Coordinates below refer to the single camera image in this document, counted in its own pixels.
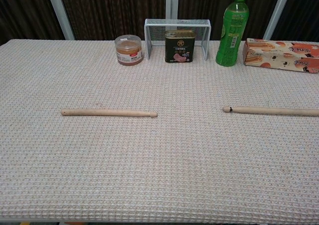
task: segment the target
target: wooden drumstick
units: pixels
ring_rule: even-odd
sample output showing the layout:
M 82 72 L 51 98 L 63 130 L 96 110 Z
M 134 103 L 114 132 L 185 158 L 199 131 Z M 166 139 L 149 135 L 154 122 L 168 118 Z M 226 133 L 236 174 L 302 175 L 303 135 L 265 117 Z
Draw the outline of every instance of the wooden drumstick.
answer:
M 293 114 L 319 116 L 319 109 L 287 109 L 267 107 L 223 107 L 225 112 L 254 113 L 254 114 Z
M 150 116 L 156 117 L 157 112 L 108 109 L 62 109 L 62 115 L 110 115 L 110 116 Z

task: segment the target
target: dark brown curtain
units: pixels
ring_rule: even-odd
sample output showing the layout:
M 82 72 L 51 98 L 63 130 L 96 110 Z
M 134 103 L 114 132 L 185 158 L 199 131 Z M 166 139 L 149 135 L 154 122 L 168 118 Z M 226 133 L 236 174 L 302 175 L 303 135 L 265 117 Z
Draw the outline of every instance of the dark brown curtain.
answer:
M 165 0 L 63 0 L 77 40 L 144 39 L 146 18 L 165 18 Z
M 287 0 L 272 40 L 319 42 L 319 0 Z
M 64 39 L 50 0 L 0 0 L 0 44 L 14 38 Z
M 179 19 L 210 19 L 211 39 L 219 40 L 223 15 L 234 0 L 178 0 Z M 250 15 L 243 39 L 263 38 L 277 0 L 246 0 Z

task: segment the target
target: snack box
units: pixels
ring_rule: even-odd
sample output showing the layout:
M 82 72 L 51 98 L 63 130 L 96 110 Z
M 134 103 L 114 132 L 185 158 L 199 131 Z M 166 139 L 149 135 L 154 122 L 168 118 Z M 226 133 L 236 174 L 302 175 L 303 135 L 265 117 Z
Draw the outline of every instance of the snack box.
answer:
M 319 45 L 247 38 L 244 64 L 299 72 L 319 72 Z

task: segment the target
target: metal tin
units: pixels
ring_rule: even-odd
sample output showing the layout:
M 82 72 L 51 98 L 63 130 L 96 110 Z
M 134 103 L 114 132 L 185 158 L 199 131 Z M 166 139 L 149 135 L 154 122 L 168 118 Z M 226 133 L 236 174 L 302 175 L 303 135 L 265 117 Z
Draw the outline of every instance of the metal tin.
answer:
M 195 44 L 192 30 L 170 30 L 165 32 L 165 61 L 191 62 Z

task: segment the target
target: table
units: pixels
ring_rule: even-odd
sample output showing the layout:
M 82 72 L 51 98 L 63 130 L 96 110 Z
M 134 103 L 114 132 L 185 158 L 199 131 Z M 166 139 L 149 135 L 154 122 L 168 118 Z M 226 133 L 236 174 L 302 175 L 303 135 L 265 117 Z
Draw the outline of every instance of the table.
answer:
M 319 223 L 318 74 L 208 60 L 117 63 L 112 41 L 0 47 L 0 220 Z M 157 118 L 61 116 L 62 108 Z

